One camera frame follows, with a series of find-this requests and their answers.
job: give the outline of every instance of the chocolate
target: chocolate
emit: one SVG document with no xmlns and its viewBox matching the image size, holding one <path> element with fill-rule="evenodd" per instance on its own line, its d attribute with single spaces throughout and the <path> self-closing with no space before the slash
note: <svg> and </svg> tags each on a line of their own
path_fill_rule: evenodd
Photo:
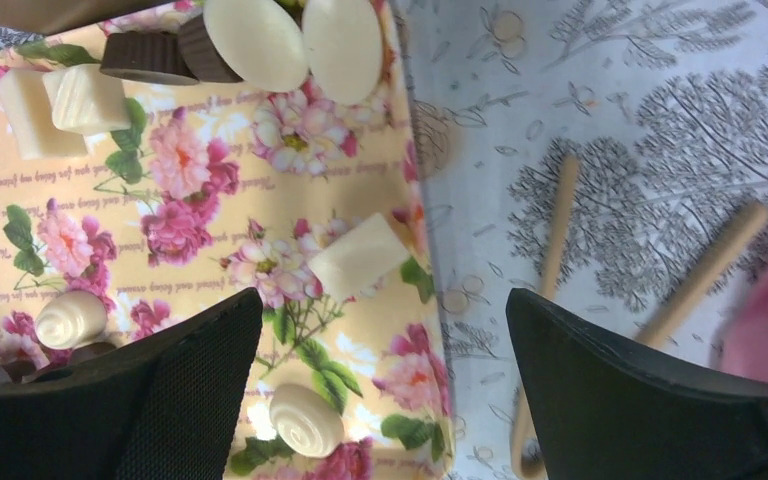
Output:
<svg viewBox="0 0 768 480">
<path fill-rule="evenodd" d="M 28 360 L 16 360 L 15 362 L 0 365 L 0 385 L 5 383 L 21 383 L 22 378 L 34 373 L 36 367 Z"/>
<path fill-rule="evenodd" d="M 100 357 L 105 353 L 110 353 L 113 350 L 116 350 L 116 345 L 107 342 L 96 342 L 76 348 L 72 351 L 72 355 L 69 357 L 69 365 L 84 363 L 87 360 Z"/>
<path fill-rule="evenodd" d="M 195 85 L 178 38 L 161 32 L 114 33 L 107 37 L 101 73 L 122 80 L 157 85 Z"/>
<path fill-rule="evenodd" d="M 243 79 L 231 70 L 216 51 L 207 29 L 204 17 L 199 15 L 184 25 L 178 32 L 178 48 L 190 71 L 202 82 L 237 83 Z"/>
</svg>

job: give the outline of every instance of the white chocolate praline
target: white chocolate praline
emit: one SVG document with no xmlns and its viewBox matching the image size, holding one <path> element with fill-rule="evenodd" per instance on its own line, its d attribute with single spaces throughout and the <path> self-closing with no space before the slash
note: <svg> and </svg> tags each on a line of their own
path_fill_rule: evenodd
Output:
<svg viewBox="0 0 768 480">
<path fill-rule="evenodd" d="M 252 86 L 289 92 L 307 79 L 302 32 L 275 0 L 210 0 L 204 26 L 225 63 Z"/>
<path fill-rule="evenodd" d="M 307 263 L 331 298 L 342 302 L 370 287 L 410 258 L 410 252 L 376 213 Z"/>
<path fill-rule="evenodd" d="M 122 80 L 104 75 L 98 68 L 85 64 L 66 69 L 52 110 L 55 127 L 95 135 L 131 126 Z"/>
<path fill-rule="evenodd" d="M 34 321 L 40 343 L 66 350 L 92 343 L 107 325 L 107 310 L 98 297 L 75 290 L 48 303 Z"/>
<path fill-rule="evenodd" d="M 378 86 L 384 42 L 369 0 L 309 0 L 302 36 L 310 71 L 329 99 L 354 105 Z"/>
<path fill-rule="evenodd" d="M 316 392 L 300 385 L 275 389 L 269 419 L 287 446 L 310 458 L 331 455 L 345 436 L 340 414 Z"/>
<path fill-rule="evenodd" d="M 46 157 L 83 157 L 81 135 L 58 130 L 51 121 L 51 105 L 43 73 L 14 68 L 0 79 L 0 104 L 13 130 L 22 160 Z"/>
</svg>

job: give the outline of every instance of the tree pattern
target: tree pattern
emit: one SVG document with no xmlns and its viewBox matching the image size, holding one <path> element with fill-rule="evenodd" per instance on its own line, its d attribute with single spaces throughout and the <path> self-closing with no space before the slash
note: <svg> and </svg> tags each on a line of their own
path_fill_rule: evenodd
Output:
<svg viewBox="0 0 768 480">
<path fill-rule="evenodd" d="M 553 139 L 536 167 L 509 187 L 524 204 L 510 215 L 515 256 L 540 268 L 561 160 L 581 160 L 561 281 L 596 269 L 599 293 L 640 312 L 665 299 L 750 198 L 768 206 L 768 64 L 675 77 L 646 95 L 636 112 L 646 134 L 629 149 L 601 137 Z M 768 261 L 768 225 L 719 280 L 736 270 L 757 276 Z"/>
<path fill-rule="evenodd" d="M 597 3 L 602 8 L 594 8 Z M 578 0 L 549 33 L 564 47 L 551 68 L 604 42 L 625 41 L 623 61 L 645 68 L 668 68 L 676 53 L 716 51 L 742 39 L 740 27 L 755 17 L 746 1 L 715 9 L 684 8 L 690 0 L 660 0 L 640 8 L 631 0 Z"/>
</svg>

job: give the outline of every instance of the table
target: table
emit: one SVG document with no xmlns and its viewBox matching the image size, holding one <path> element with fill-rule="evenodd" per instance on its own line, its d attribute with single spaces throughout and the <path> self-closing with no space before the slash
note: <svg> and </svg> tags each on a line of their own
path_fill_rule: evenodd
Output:
<svg viewBox="0 0 768 480">
<path fill-rule="evenodd" d="M 539 283 L 561 156 L 582 175 L 556 301 L 633 335 L 746 198 L 768 205 L 768 0 L 395 4 L 449 312 L 449 479 L 513 479 L 504 306 Z M 767 259 L 768 227 L 666 351 L 715 366 Z"/>
</svg>

